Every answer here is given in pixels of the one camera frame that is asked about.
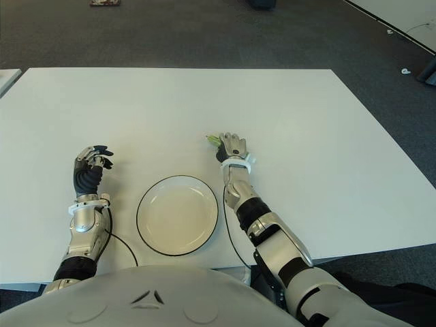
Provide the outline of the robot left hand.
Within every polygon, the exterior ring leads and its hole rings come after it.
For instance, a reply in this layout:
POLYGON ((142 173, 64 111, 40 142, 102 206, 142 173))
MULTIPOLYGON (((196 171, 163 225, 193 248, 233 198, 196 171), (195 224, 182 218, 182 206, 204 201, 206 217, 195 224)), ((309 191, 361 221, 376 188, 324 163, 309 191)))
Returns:
POLYGON ((104 169, 111 170, 109 157, 114 153, 107 146, 95 145, 83 149, 74 161, 73 184, 76 196, 97 194, 104 169))

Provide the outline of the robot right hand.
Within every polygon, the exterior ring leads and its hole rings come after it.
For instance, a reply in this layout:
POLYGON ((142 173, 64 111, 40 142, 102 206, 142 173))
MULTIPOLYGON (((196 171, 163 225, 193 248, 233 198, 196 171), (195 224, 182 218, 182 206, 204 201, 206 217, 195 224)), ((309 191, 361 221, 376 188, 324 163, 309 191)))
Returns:
POLYGON ((216 158, 220 163, 231 158, 246 159, 248 156, 246 140, 237 134, 220 134, 219 141, 216 158))

